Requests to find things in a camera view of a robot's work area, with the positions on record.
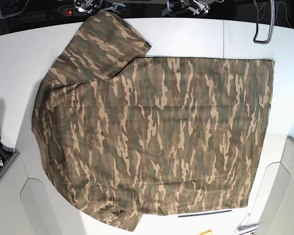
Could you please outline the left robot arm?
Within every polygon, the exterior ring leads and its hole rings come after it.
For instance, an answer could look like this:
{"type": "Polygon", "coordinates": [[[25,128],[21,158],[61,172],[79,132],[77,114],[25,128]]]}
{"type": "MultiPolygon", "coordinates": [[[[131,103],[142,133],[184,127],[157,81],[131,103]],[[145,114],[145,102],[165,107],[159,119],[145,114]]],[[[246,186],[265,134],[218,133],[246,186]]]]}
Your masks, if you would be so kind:
{"type": "Polygon", "coordinates": [[[176,17],[184,13],[190,13],[196,17],[203,17],[208,14],[209,10],[210,4],[199,0],[168,0],[161,16],[176,17]]]}

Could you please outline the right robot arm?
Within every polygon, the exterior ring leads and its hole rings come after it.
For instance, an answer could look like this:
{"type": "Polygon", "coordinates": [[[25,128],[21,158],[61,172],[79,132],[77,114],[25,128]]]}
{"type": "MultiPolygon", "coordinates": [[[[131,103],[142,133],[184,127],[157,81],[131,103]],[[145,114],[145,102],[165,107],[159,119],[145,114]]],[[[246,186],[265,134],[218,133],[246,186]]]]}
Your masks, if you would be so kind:
{"type": "Polygon", "coordinates": [[[78,12],[94,14],[99,10],[120,13],[118,9],[125,7],[124,3],[109,2],[107,0],[73,0],[73,5],[78,12]]]}

